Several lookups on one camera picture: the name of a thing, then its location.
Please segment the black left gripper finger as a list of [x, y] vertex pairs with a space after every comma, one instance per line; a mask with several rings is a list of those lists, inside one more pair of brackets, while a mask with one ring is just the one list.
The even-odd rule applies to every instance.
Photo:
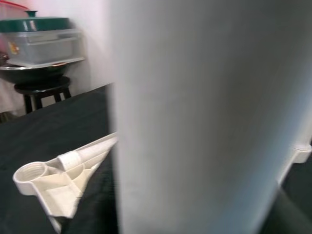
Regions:
[[262, 234], [312, 234], [312, 221], [280, 190], [263, 223]]

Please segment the white plastic table leg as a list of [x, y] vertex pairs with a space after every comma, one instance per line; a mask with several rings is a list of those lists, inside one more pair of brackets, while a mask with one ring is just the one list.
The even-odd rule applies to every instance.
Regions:
[[258, 234], [312, 87], [312, 0], [112, 0], [122, 234]]

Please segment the white plastic table top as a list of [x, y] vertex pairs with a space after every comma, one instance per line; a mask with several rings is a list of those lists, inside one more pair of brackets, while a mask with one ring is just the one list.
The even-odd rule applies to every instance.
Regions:
[[[91, 175], [99, 168], [117, 142], [112, 133], [49, 161], [23, 165], [13, 174], [13, 181], [23, 195], [39, 200], [53, 228], [59, 234], [77, 213], [78, 203]], [[279, 191], [290, 166], [278, 178]]]

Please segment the black stool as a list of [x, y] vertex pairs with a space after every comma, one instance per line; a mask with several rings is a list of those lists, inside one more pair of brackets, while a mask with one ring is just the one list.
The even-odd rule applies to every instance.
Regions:
[[35, 103], [35, 109], [39, 110], [43, 108], [43, 98], [54, 97], [55, 103], [57, 103], [62, 101], [61, 94], [63, 94], [64, 99], [69, 99], [71, 97], [70, 85], [70, 78], [61, 76], [45, 82], [16, 84], [14, 89], [23, 96], [25, 112], [29, 114], [33, 111], [32, 100]]

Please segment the clear plastic container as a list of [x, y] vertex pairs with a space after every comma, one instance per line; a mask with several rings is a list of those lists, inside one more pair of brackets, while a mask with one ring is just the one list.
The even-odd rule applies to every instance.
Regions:
[[8, 63], [40, 67], [84, 60], [82, 34], [77, 29], [1, 33]]

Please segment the dark green lid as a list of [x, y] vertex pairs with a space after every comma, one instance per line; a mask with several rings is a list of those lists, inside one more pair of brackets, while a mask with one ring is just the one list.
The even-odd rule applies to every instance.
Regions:
[[37, 17], [37, 11], [25, 11], [25, 18], [10, 18], [0, 20], [0, 33], [20, 33], [71, 29], [69, 18]]

